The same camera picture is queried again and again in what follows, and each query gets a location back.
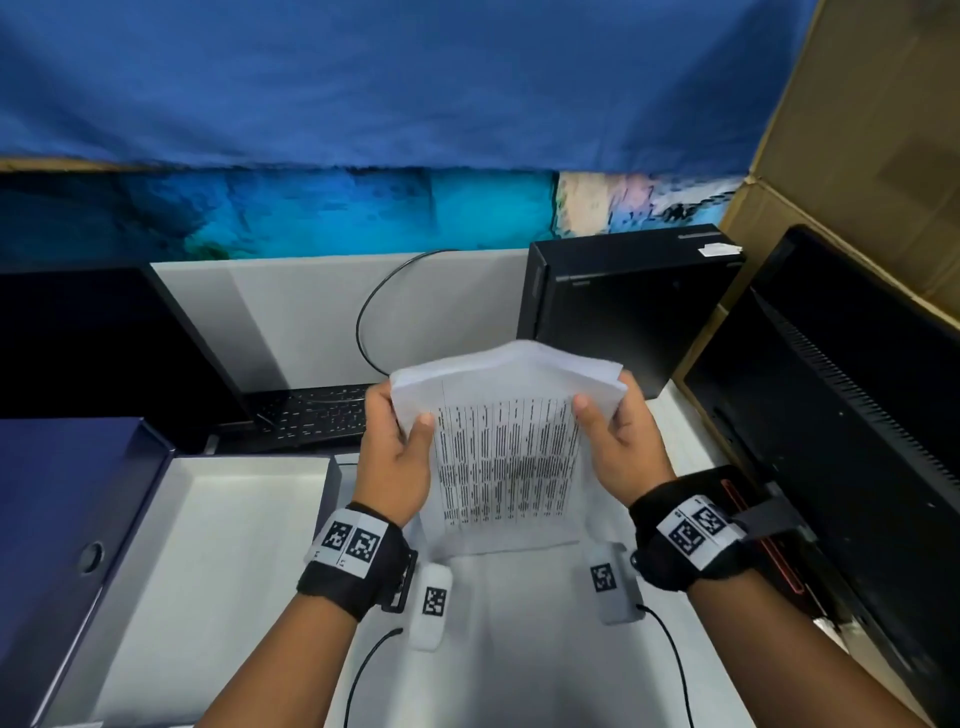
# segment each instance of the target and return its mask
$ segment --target person's right thumb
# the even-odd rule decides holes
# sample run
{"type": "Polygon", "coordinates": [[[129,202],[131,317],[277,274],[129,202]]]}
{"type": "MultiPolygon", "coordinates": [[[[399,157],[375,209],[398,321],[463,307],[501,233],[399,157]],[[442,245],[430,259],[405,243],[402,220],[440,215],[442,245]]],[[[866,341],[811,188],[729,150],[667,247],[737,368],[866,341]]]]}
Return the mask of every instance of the person's right thumb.
{"type": "Polygon", "coordinates": [[[404,457],[427,462],[430,459],[430,443],[433,442],[433,415],[424,412],[417,416],[414,426],[407,436],[407,447],[403,451],[404,457]]]}
{"type": "Polygon", "coordinates": [[[594,450],[606,450],[616,444],[607,427],[603,412],[587,395],[577,395],[573,398],[573,414],[594,450]]]}

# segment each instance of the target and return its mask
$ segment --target black wristband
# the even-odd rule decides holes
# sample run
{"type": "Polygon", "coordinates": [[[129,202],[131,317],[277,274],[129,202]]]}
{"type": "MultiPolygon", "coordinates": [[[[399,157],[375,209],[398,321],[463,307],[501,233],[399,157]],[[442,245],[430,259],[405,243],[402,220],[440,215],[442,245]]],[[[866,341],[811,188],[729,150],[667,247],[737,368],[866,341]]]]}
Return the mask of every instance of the black wristband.
{"type": "Polygon", "coordinates": [[[649,584],[685,592],[698,579],[727,579],[750,567],[746,549],[731,536],[738,529],[706,496],[725,477],[742,476],[729,465],[685,475],[663,483],[630,506],[636,526],[634,563],[649,584]],[[666,533],[661,530],[665,523],[669,523],[663,529],[666,533]],[[698,555],[700,566],[695,563],[698,555]]]}
{"type": "Polygon", "coordinates": [[[393,598],[409,550],[399,526],[372,508],[351,503],[321,529],[297,591],[324,596],[360,621],[374,605],[393,598]]]}

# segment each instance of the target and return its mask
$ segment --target stack of paper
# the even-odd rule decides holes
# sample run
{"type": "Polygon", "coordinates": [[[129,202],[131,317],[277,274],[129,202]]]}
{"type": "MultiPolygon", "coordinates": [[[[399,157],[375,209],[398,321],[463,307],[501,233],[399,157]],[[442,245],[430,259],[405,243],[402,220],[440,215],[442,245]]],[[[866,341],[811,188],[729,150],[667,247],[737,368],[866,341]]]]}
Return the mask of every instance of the stack of paper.
{"type": "Polygon", "coordinates": [[[430,496],[420,512],[430,557],[580,540],[592,477],[572,399],[588,395],[611,417],[626,391],[620,370],[514,341],[394,372],[404,432],[421,412],[436,422],[430,496]]]}

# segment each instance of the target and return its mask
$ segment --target person's left forearm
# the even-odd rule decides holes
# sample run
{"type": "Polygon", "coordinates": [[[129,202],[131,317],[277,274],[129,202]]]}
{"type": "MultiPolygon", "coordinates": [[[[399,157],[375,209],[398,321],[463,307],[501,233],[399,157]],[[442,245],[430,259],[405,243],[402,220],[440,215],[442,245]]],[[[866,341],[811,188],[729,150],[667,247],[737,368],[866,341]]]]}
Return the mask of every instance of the person's left forearm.
{"type": "Polygon", "coordinates": [[[322,596],[295,596],[197,728],[322,725],[356,628],[322,596]]]}

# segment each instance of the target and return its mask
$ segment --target forearm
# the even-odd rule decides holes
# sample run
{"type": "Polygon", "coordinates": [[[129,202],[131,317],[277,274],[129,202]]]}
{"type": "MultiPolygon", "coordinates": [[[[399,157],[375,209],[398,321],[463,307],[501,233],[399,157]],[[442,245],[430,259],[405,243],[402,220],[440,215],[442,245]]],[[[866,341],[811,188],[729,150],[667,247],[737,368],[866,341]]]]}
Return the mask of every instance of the forearm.
{"type": "Polygon", "coordinates": [[[688,595],[758,728],[924,728],[757,572],[688,595]]]}
{"type": "Polygon", "coordinates": [[[319,728],[356,627],[333,602],[295,596],[197,728],[319,728]]]}

